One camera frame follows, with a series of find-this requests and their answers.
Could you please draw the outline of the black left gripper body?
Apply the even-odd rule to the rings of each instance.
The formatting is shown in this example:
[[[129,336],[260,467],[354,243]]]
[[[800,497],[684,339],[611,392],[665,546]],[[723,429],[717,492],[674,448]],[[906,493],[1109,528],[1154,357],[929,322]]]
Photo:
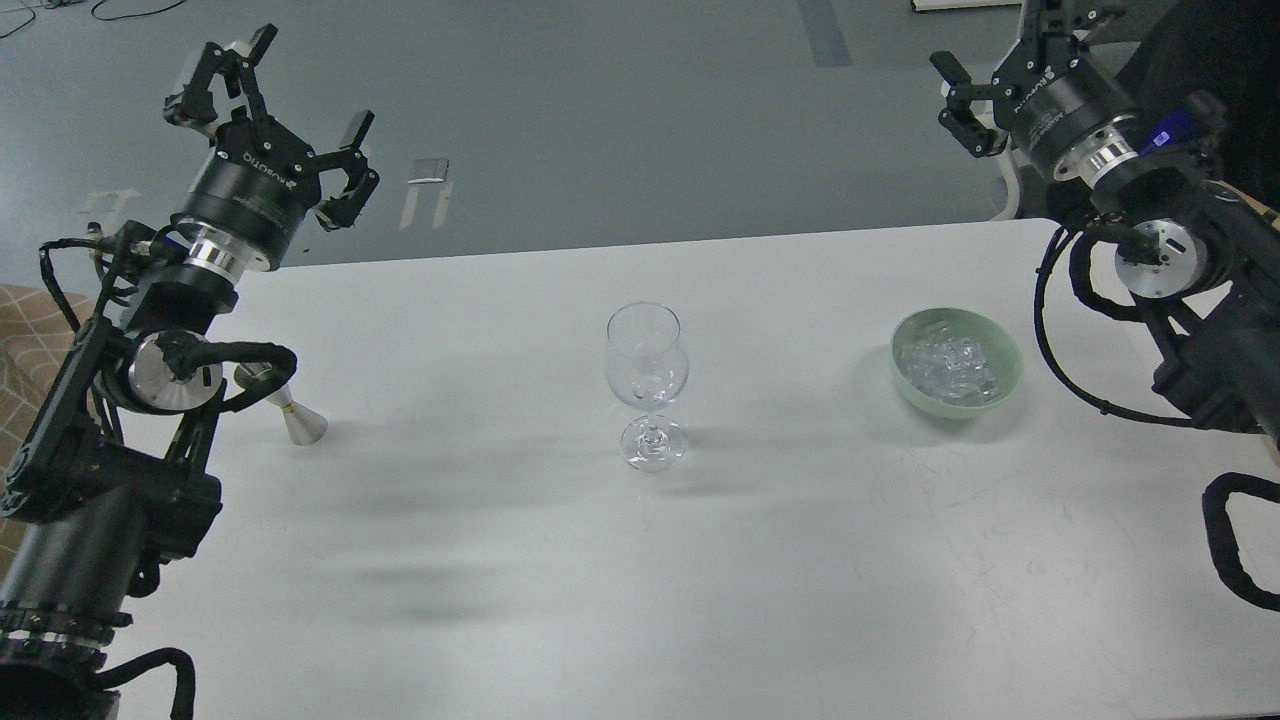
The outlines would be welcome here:
[[[252,128],[244,111],[218,127],[170,220],[188,238],[197,225],[229,234],[250,246],[255,270],[274,272],[307,210],[319,202],[320,183],[300,169],[315,155],[310,143],[271,117],[265,149],[251,137]]]

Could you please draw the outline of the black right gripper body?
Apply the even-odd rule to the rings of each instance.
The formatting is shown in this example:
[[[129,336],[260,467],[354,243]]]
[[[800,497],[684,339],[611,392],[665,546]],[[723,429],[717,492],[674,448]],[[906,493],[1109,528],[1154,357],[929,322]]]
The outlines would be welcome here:
[[[1047,181],[1079,176],[1068,156],[1138,113],[1130,95],[1075,38],[1016,41],[992,81],[995,124]]]

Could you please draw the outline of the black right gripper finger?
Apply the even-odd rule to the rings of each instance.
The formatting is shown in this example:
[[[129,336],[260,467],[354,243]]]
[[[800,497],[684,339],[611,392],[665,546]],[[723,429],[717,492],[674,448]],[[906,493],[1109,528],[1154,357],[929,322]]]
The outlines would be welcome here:
[[[1024,1],[1016,67],[1065,67],[1083,38],[1111,18],[1111,1]]]
[[[991,102],[992,109],[1009,96],[998,85],[975,85],[951,51],[934,51],[931,64],[945,82],[945,106],[938,123],[974,158],[993,158],[1007,149],[1009,133],[988,126],[974,113],[974,102]]]

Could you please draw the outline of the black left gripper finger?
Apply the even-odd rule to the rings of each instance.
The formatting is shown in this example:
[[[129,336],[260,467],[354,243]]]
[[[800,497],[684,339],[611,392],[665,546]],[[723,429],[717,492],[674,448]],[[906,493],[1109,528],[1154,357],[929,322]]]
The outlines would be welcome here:
[[[205,44],[193,56],[186,76],[179,78],[174,94],[165,97],[163,105],[165,122],[214,137],[220,126],[212,83],[220,77],[230,100],[237,97],[246,100],[247,109],[238,118],[250,123],[250,135],[270,137],[273,119],[257,83],[256,68],[276,35],[278,28],[274,24],[265,24],[255,32],[248,44],[232,44],[227,47],[212,42]]]
[[[357,111],[337,150],[308,154],[300,164],[301,178],[317,178],[329,170],[340,170],[346,176],[346,183],[338,195],[311,205],[325,232],[351,228],[380,182],[379,173],[369,165],[362,149],[374,118],[371,110]]]

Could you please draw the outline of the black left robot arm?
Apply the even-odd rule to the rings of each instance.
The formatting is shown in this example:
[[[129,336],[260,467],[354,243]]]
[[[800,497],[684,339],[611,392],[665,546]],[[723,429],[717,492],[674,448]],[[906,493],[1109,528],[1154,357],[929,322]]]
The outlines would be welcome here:
[[[114,719],[124,684],[170,667],[173,719],[195,715],[192,657],[163,647],[108,666],[128,598],[192,557],[221,511],[207,470],[220,418],[261,401],[291,416],[298,360],[268,342],[215,342],[247,272],[278,269],[306,217],[357,220],[380,176],[356,114],[317,152],[273,117],[257,68],[276,37],[206,44],[163,115],[200,132],[209,155],[169,222],[40,247],[46,290],[73,331],[69,354],[3,480],[3,516],[27,532],[3,580],[3,716]]]

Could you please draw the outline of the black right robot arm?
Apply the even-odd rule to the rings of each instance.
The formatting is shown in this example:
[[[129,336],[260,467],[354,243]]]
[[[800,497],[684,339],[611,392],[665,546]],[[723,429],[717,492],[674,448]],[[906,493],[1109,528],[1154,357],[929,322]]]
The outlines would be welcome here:
[[[1222,178],[1229,114],[1207,88],[1147,111],[1094,61],[1089,35],[1121,1],[1025,1],[1018,37],[986,82],[948,51],[938,120],[973,156],[1019,149],[1050,186],[1078,186],[1034,290],[1042,357],[1105,415],[1277,439],[1277,211]],[[1152,389],[1178,410],[1156,416],[1083,389],[1060,366],[1044,328],[1047,286],[1069,260],[1075,297],[1142,324],[1161,361]]]

